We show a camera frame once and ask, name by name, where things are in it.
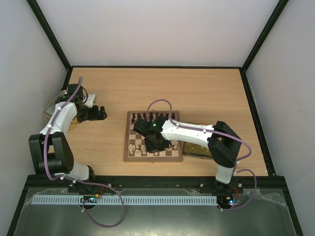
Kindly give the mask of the gold metal tin tray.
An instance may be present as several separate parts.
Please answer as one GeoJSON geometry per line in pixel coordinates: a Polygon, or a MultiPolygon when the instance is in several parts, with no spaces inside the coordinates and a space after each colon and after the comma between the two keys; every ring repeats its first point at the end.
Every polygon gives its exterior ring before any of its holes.
{"type": "Polygon", "coordinates": [[[183,142],[182,146],[183,156],[213,160],[208,148],[189,142],[183,142]]]}

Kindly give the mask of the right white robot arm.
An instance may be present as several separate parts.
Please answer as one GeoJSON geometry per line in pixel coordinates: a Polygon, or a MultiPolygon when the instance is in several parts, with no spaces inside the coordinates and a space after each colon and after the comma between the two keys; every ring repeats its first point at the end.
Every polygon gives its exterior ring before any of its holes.
{"type": "Polygon", "coordinates": [[[153,121],[138,118],[133,131],[144,137],[150,153],[169,149],[173,140],[207,148],[217,164],[215,188],[222,193],[231,188],[242,140],[225,122],[198,125],[158,116],[153,121]]]}

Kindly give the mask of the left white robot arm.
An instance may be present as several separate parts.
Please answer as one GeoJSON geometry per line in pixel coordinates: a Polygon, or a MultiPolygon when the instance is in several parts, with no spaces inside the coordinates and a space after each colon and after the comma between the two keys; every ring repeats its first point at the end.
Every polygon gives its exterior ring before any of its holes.
{"type": "Polygon", "coordinates": [[[28,143],[34,171],[49,180],[68,179],[72,182],[94,181],[92,167],[74,160],[66,134],[74,120],[105,120],[105,107],[94,105],[95,95],[87,94],[81,82],[70,84],[64,95],[54,102],[54,111],[39,134],[31,135],[28,143]]]}

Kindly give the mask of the wooden chess board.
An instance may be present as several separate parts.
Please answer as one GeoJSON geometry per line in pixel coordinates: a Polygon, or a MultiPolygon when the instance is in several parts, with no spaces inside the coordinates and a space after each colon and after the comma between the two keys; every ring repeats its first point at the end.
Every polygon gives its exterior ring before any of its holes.
{"type": "Polygon", "coordinates": [[[161,134],[145,137],[144,125],[168,119],[168,111],[128,111],[124,147],[125,162],[182,162],[182,142],[166,140],[161,134]]]}

